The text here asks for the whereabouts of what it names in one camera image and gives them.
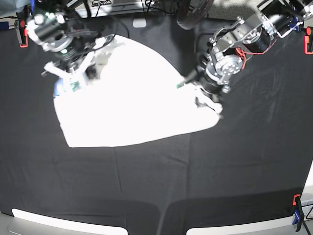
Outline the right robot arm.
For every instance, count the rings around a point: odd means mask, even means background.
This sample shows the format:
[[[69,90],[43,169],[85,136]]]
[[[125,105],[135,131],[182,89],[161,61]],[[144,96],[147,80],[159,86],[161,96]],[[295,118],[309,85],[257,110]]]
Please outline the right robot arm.
[[[54,96],[73,93],[100,78],[97,55],[109,45],[116,34],[105,36],[91,25],[88,1],[81,2],[87,12],[82,18],[66,0],[33,0],[26,20],[28,37],[43,51],[54,53],[55,62],[44,66],[46,73],[58,77]]]

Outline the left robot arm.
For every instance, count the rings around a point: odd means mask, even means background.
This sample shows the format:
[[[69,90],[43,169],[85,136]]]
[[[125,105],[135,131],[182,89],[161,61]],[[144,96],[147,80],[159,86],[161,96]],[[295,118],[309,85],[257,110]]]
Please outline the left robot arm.
[[[196,102],[216,113],[222,112],[220,93],[230,91],[230,79],[242,71],[253,55],[271,49],[277,39],[292,31],[304,32],[304,53],[313,53],[313,28],[303,27],[313,17],[311,0],[264,0],[263,6],[248,19],[238,16],[236,22],[219,28],[210,38],[207,49],[198,55],[196,68],[177,85],[192,83],[197,91]]]

